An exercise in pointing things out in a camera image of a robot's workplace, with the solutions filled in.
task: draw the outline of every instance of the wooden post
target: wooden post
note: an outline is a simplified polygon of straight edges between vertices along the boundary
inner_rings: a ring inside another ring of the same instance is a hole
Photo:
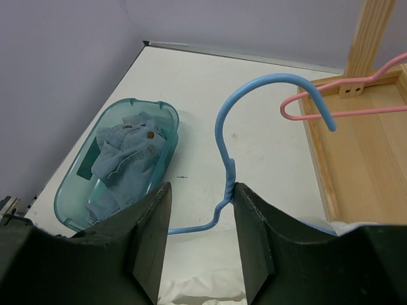
[[[370,75],[371,66],[395,3],[396,0],[364,0],[343,73],[345,78]],[[343,85],[339,89],[339,97],[360,95],[363,88],[364,83]]]

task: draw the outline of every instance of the clothes hanger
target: clothes hanger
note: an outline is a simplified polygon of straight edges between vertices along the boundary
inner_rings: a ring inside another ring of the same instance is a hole
[[[371,76],[368,76],[366,78],[343,78],[339,79],[337,81],[330,82],[328,84],[322,85],[317,87],[318,91],[324,91],[330,88],[334,88],[340,85],[345,85],[345,84],[354,84],[354,83],[367,83],[370,81],[375,81],[378,79],[380,76],[385,74],[387,70],[389,70],[391,67],[394,65],[404,61],[407,59],[407,53],[403,53],[397,57],[394,57],[392,60],[389,60],[383,67],[381,67],[379,70],[376,71]],[[286,107],[288,104],[294,102],[295,100],[298,100],[300,98],[306,97],[309,94],[307,92],[302,92],[296,95],[293,95],[292,97],[287,98],[283,103],[280,105],[280,113],[283,117],[286,119],[289,119],[290,121],[304,121],[308,119],[321,119],[320,114],[310,114],[307,116],[292,116],[286,112]],[[354,110],[354,111],[342,111],[342,112],[334,112],[332,113],[332,117],[334,118],[343,118],[346,116],[362,116],[365,114],[379,114],[379,113],[389,113],[389,112],[402,112],[402,111],[407,111],[407,105],[406,106],[398,106],[398,107],[384,107],[384,108],[376,108],[376,109],[367,109],[367,110]]]
[[[221,154],[224,168],[226,170],[226,184],[225,184],[225,188],[224,188],[223,200],[217,204],[215,211],[214,211],[213,219],[208,224],[204,224],[202,226],[180,227],[177,229],[170,229],[169,235],[205,231],[205,230],[208,230],[208,229],[214,227],[218,223],[219,217],[221,214],[221,210],[233,199],[233,187],[234,187],[235,181],[236,181],[235,160],[229,157],[228,150],[226,148],[226,144],[225,144],[224,138],[223,138],[224,121],[225,121],[226,116],[228,115],[230,109],[237,103],[237,101],[240,98],[242,98],[244,95],[248,94],[249,92],[251,92],[261,86],[269,85],[269,84],[273,84],[273,83],[289,83],[292,85],[302,87],[312,97],[312,99],[313,99],[315,105],[317,106],[318,111],[321,114],[321,117],[324,119],[325,124],[328,127],[328,129],[332,132],[336,130],[336,123],[333,120],[332,115],[329,113],[329,110],[324,102],[324,99],[322,98],[318,89],[315,87],[314,84],[312,84],[310,81],[306,80],[305,78],[302,78],[301,76],[297,76],[294,74],[288,74],[288,73],[276,73],[276,74],[261,76],[260,78],[256,78],[256,79],[248,82],[247,84],[243,85],[237,91],[235,91],[223,104],[221,110],[219,111],[219,113],[217,115],[216,123],[215,123],[216,144],[217,144],[217,148],[219,149],[219,152]],[[320,231],[327,232],[329,234],[335,234],[335,232],[324,229],[319,226],[313,226],[313,225],[310,225],[310,226],[312,226],[316,229],[319,229]]]
[[[331,114],[325,104],[325,101],[323,100],[323,98],[319,92],[327,90],[329,88],[334,88],[334,87],[337,87],[340,85],[352,84],[352,83],[367,83],[370,81],[374,81],[374,80],[378,79],[380,76],[383,76],[383,74],[385,74],[391,67],[393,67],[394,65],[396,65],[406,59],[407,59],[407,53],[403,53],[403,54],[393,58],[392,60],[389,60],[383,67],[381,67],[371,76],[368,76],[365,78],[339,79],[337,81],[333,81],[331,83],[328,83],[328,84],[325,84],[325,85],[322,85],[319,87],[315,87],[311,82],[309,82],[308,80],[306,80],[300,76],[297,76],[294,74],[285,74],[285,73],[262,76],[260,78],[254,79],[254,80],[248,82],[247,84],[245,84],[244,86],[240,87],[223,104],[219,114],[217,115],[216,123],[215,123],[216,144],[217,144],[217,148],[219,149],[219,152],[221,154],[222,161],[223,161],[223,164],[224,164],[224,167],[226,170],[226,184],[225,184],[225,190],[224,190],[224,198],[215,207],[214,217],[208,224],[205,224],[202,226],[195,226],[195,227],[182,227],[182,228],[177,228],[177,229],[170,229],[169,234],[199,232],[199,231],[205,231],[205,230],[208,230],[208,229],[214,227],[219,222],[221,210],[229,202],[231,202],[233,200],[233,186],[235,185],[235,181],[236,181],[236,168],[235,168],[235,161],[229,157],[228,151],[226,149],[226,145],[224,143],[223,125],[224,125],[224,121],[225,121],[226,116],[229,113],[230,109],[244,95],[246,95],[247,93],[249,93],[249,92],[253,91],[254,89],[257,89],[261,86],[269,85],[272,83],[290,83],[290,84],[302,87],[305,90],[304,92],[293,95],[292,97],[287,98],[285,101],[283,101],[283,103],[281,103],[281,105],[280,105],[281,115],[291,121],[303,121],[303,120],[308,120],[308,119],[321,119],[322,118],[322,119],[324,119],[325,124],[327,125],[328,129],[333,132],[336,130],[336,124],[335,124],[333,118],[342,118],[342,117],[346,117],[346,116],[360,116],[360,115],[365,115],[365,114],[402,112],[402,111],[407,111],[407,105],[399,106],[399,107],[384,107],[384,108],[377,108],[377,109],[334,112]],[[311,115],[306,115],[306,116],[292,116],[286,112],[286,106],[288,104],[290,104],[300,98],[306,97],[306,96],[312,97],[312,100],[315,102],[315,105],[317,106],[317,109],[320,114],[311,114]],[[329,234],[335,234],[335,232],[333,232],[331,230],[327,230],[323,227],[315,226],[315,225],[312,225],[312,224],[309,224],[306,222],[304,222],[304,223],[308,224],[309,226],[312,226],[316,229],[319,229],[320,231],[324,231]]]

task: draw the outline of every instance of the denim clothing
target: denim clothing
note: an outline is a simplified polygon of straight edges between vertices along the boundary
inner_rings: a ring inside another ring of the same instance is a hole
[[[105,185],[100,196],[86,205],[91,223],[139,201],[153,173],[165,139],[152,116],[141,112],[123,124],[97,131],[100,155],[92,173]]]

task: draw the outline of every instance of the pink hanger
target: pink hanger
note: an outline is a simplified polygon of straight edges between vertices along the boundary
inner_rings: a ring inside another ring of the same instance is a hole
[[[345,85],[345,84],[354,84],[354,83],[367,83],[369,81],[374,81],[378,79],[380,76],[386,73],[387,70],[389,70],[391,67],[394,65],[404,61],[407,59],[407,53],[403,53],[397,57],[394,57],[392,60],[388,61],[383,67],[381,67],[379,70],[376,71],[371,76],[365,77],[365,78],[343,78],[339,79],[337,81],[333,81],[331,83],[322,85],[317,87],[318,91],[324,91],[329,88],[334,88],[340,85]],[[286,112],[286,106],[295,100],[298,100],[300,98],[308,96],[308,92],[302,92],[296,95],[293,95],[292,97],[287,98],[283,103],[280,105],[280,113],[283,117],[286,119],[289,119],[290,121],[304,121],[308,119],[321,119],[322,116],[320,114],[310,114],[307,116],[292,116]],[[407,111],[407,105],[406,106],[398,106],[398,107],[384,107],[384,108],[377,108],[377,109],[368,109],[368,110],[354,110],[354,111],[343,111],[343,112],[334,112],[332,113],[332,117],[334,118],[342,118],[345,116],[362,116],[363,114],[378,114],[378,113],[388,113],[388,112],[401,112],[401,111]]]

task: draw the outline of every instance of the wooden shelf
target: wooden shelf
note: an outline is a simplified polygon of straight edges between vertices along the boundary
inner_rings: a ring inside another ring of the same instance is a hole
[[[335,78],[314,81],[316,86]],[[364,84],[363,94],[340,98],[322,92],[331,112],[406,105],[407,66]],[[309,97],[303,114],[318,113]],[[407,112],[304,121],[327,218],[344,222],[407,224]]]

